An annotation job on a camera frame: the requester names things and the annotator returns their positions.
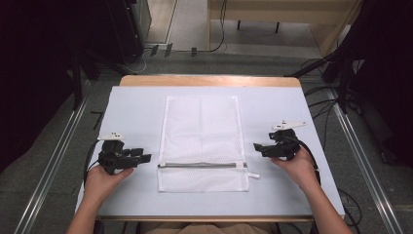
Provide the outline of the person's beige trousers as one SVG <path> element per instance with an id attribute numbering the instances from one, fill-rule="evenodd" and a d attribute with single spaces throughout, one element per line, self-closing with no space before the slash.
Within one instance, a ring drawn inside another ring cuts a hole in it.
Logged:
<path id="1" fill-rule="evenodd" d="M 274 223 L 142 222 L 138 234 L 281 234 Z"/>

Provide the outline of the black stand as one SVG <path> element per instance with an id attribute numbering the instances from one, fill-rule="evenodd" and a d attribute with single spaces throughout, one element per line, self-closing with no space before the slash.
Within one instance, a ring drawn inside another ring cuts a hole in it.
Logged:
<path id="1" fill-rule="evenodd" d="M 74 110 L 77 110 L 79 108 L 81 101 L 83 100 L 81 71 L 84 71 L 84 73 L 90 80 L 96 80 L 99 76 L 97 67 L 94 64 L 96 61 L 104 64 L 106 67 L 112 69 L 120 75 L 132 75 L 132 72 L 128 71 L 124 65 L 119 65 L 115 62 L 112 62 L 92 50 L 73 51 L 71 53 L 71 61 Z"/>
<path id="2" fill-rule="evenodd" d="M 317 58 L 314 62 L 304 66 L 298 71 L 286 74 L 286 77 L 299 78 L 305 74 L 320 68 L 327 63 L 326 69 L 323 71 L 321 78 L 324 83 L 332 83 L 336 78 L 339 79 L 338 98 L 337 102 L 344 114 L 347 110 L 347 92 L 351 79 L 356 75 L 353 68 L 353 62 L 356 59 L 356 54 L 347 50 L 336 50 L 327 55 L 325 58 Z"/>

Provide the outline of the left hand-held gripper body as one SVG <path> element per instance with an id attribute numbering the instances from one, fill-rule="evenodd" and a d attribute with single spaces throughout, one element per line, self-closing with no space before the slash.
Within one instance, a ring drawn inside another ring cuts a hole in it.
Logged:
<path id="1" fill-rule="evenodd" d="M 111 133 L 106 136 L 99 136 L 103 141 L 101 151 L 98 153 L 98 163 L 110 175 L 114 175 L 116 170 L 135 168 L 137 159 L 131 155 L 130 149 L 124 148 L 124 137 L 118 133 Z"/>

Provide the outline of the person's right hand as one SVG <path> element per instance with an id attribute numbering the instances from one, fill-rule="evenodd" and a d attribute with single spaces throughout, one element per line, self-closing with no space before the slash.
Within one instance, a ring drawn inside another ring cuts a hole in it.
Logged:
<path id="1" fill-rule="evenodd" d="M 312 158 L 303 147 L 290 161 L 272 158 L 271 162 L 282 168 L 305 193 L 310 194 L 320 189 Z"/>

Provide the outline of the light wooden bench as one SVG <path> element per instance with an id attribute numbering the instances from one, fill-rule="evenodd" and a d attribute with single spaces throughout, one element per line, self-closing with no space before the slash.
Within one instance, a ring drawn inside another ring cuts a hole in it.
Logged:
<path id="1" fill-rule="evenodd" d="M 226 3 L 226 20 L 307 23 L 326 57 L 348 24 L 353 24 L 363 0 L 207 0 L 206 47 L 210 48 L 210 21 L 220 19 Z"/>

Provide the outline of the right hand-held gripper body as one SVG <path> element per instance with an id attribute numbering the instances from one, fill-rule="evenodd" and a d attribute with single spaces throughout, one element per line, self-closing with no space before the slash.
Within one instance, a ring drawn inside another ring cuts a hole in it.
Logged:
<path id="1" fill-rule="evenodd" d="M 300 149 L 299 139 L 294 132 L 294 128 L 304 127 L 306 125 L 306 122 L 282 120 L 272 127 L 273 132 L 269 133 L 269 138 L 276 143 L 273 149 L 277 154 L 275 158 L 283 158 L 286 161 L 293 159 Z"/>

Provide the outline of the white mesh laundry bag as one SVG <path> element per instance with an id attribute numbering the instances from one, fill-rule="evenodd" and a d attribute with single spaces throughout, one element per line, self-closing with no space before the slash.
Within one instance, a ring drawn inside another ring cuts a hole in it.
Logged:
<path id="1" fill-rule="evenodd" d="M 246 192 L 249 179 L 236 96 L 169 96 L 158 160 L 158 189 L 169 193 Z"/>

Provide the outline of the person's left hand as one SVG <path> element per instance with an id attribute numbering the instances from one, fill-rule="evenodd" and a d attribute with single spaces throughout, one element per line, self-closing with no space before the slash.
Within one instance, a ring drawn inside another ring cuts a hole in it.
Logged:
<path id="1" fill-rule="evenodd" d="M 115 188 L 132 173 L 133 169 L 126 169 L 115 175 L 111 175 L 105 171 L 102 166 L 91 168 L 87 175 L 84 200 L 89 203 L 102 203 Z"/>

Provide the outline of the metal floor rail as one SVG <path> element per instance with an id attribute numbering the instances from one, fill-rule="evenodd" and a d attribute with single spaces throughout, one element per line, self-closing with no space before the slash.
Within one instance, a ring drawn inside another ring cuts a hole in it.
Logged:
<path id="1" fill-rule="evenodd" d="M 56 173 L 60 167 L 62 159 L 65 155 L 67 147 L 73 138 L 75 130 L 82 118 L 91 88 L 93 87 L 92 81 L 86 81 L 82 86 L 84 90 L 84 96 L 82 97 L 80 104 L 76 110 L 73 110 L 69 120 L 67 121 L 62 134 L 60 135 L 53 154 L 42 173 L 42 176 L 30 196 L 24 212 L 19 220 L 19 224 L 16 227 L 14 234 L 29 234 L 30 230 L 39 214 L 47 194 L 52 186 L 52 183 L 56 177 Z"/>
<path id="2" fill-rule="evenodd" d="M 404 234 L 394 211 L 394 207 L 385 193 L 385 190 L 383 189 L 383 186 L 381 185 L 373 168 L 371 167 L 349 117 L 341 110 L 339 104 L 334 105 L 334 112 L 346 136 L 347 142 L 352 149 L 357 165 L 364 178 L 375 207 L 383 220 L 387 232 L 389 234 Z"/>

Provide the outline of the black curtain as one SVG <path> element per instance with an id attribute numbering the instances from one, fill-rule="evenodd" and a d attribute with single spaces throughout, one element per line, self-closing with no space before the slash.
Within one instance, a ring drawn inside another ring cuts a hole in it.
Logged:
<path id="1" fill-rule="evenodd" d="M 384 161 L 413 168 L 413 0 L 364 0 L 338 50 L 356 54 L 348 92 Z"/>
<path id="2" fill-rule="evenodd" d="M 73 51 L 119 65 L 142 53 L 136 0 L 0 0 L 0 173 L 73 94 Z"/>

